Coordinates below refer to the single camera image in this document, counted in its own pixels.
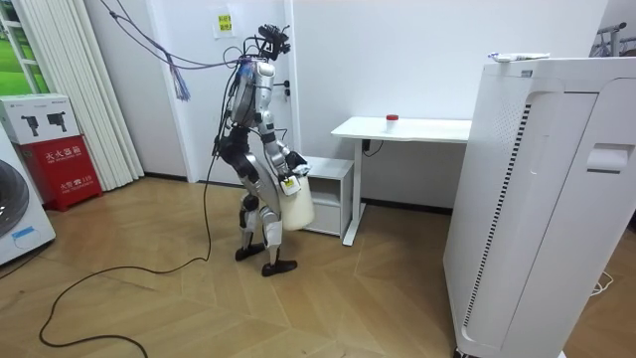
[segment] desk leg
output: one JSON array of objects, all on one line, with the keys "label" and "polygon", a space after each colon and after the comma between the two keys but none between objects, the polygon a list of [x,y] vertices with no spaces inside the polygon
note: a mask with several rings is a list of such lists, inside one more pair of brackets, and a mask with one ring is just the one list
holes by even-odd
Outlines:
[{"label": "desk leg", "polygon": [[356,233],[362,220],[362,215],[365,212],[366,204],[361,203],[362,195],[362,139],[356,139],[355,145],[355,161],[354,161],[354,207],[351,224],[345,238],[342,241],[344,246],[352,246],[356,239]]}]

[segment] robot leg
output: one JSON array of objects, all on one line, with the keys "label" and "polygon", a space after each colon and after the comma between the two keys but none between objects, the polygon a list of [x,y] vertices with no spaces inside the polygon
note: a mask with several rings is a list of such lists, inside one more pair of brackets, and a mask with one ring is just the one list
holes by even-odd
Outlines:
[{"label": "robot leg", "polygon": [[263,207],[260,209],[260,217],[262,219],[263,237],[269,252],[269,264],[265,264],[262,267],[262,275],[268,277],[296,269],[298,267],[296,261],[284,261],[278,257],[280,255],[280,245],[282,244],[280,213],[274,213],[271,208]]},{"label": "robot leg", "polygon": [[258,224],[258,197],[246,193],[240,199],[240,212],[238,213],[240,224],[241,247],[235,254],[235,259],[240,262],[250,256],[265,250],[265,244],[252,244],[251,239]]},{"label": "robot leg", "polygon": [[222,148],[221,157],[232,165],[249,194],[260,198],[266,204],[266,207],[260,211],[260,217],[263,222],[265,245],[269,251],[269,264],[262,268],[262,275],[271,276],[296,269],[296,262],[282,261],[278,258],[282,243],[282,222],[276,185],[267,168],[252,153],[245,151],[248,148],[246,138],[241,138],[241,140],[244,141],[243,145],[239,145],[240,142],[236,139],[235,144],[229,144]]}]

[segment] air purifier vent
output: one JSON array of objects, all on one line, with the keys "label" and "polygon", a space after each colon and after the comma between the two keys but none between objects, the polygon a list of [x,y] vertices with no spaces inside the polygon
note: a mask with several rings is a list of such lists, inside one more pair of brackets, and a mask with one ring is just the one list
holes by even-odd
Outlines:
[{"label": "air purifier vent", "polygon": [[468,303],[468,309],[466,310],[466,317],[464,318],[464,327],[468,326],[468,322],[470,321],[470,316],[473,311],[473,306],[475,304],[475,299],[477,298],[477,291],[479,290],[479,285],[481,283],[481,278],[484,274],[484,268],[486,267],[486,262],[488,260],[488,255],[490,254],[490,248],[493,245],[493,238],[495,237],[495,230],[497,230],[497,222],[499,222],[499,217],[501,216],[501,209],[504,205],[504,199],[506,199],[506,193],[508,192],[508,185],[510,184],[510,177],[513,174],[513,168],[515,167],[515,161],[517,160],[517,155],[519,154],[519,147],[521,146],[521,139],[524,136],[524,131],[526,130],[526,123],[528,122],[528,116],[530,115],[530,109],[532,105],[526,104],[526,108],[521,118],[521,122],[519,123],[519,129],[517,131],[517,137],[515,138],[515,143],[513,146],[513,151],[510,155],[510,159],[508,161],[508,168],[506,169],[506,176],[504,177],[504,182],[502,184],[501,192],[499,193],[499,199],[497,201],[497,206],[495,208],[495,214],[493,215],[493,221],[490,225],[490,229],[488,232],[488,240],[486,241],[486,248],[481,257],[481,264],[479,265],[479,270],[477,271],[477,279],[475,280],[475,285],[473,286],[472,293],[470,294],[470,302]]}]

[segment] wooden floor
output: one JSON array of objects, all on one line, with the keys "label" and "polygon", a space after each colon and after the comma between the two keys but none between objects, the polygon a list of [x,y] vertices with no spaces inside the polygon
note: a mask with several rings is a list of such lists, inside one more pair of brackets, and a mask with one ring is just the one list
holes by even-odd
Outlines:
[{"label": "wooden floor", "polygon": [[[119,265],[170,269],[203,255],[202,192],[202,184],[143,179],[51,213],[55,243],[0,281],[0,356],[141,357],[114,340],[52,349],[38,332],[54,298],[91,272]],[[449,217],[370,206],[352,248],[329,236],[286,233],[282,255],[297,259],[299,268],[263,278],[266,255],[234,262],[240,195],[211,187],[208,263],[165,276],[123,270],[94,277],[63,298],[47,338],[124,334],[153,358],[450,357],[441,263]],[[616,282],[590,301],[566,346],[568,358],[636,352],[632,234],[608,271]]]}]

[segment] white desk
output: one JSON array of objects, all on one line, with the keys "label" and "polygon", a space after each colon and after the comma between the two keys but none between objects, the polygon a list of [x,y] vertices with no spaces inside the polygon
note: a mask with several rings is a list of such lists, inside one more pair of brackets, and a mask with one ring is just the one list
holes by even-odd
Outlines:
[{"label": "white desk", "polygon": [[463,119],[408,119],[400,118],[391,133],[386,132],[387,120],[383,117],[351,117],[334,129],[331,134],[356,140],[354,161],[354,210],[351,225],[342,244],[351,246],[356,239],[365,204],[361,203],[362,189],[362,141],[363,139],[391,141],[423,141],[466,143],[470,133],[470,120]]}]

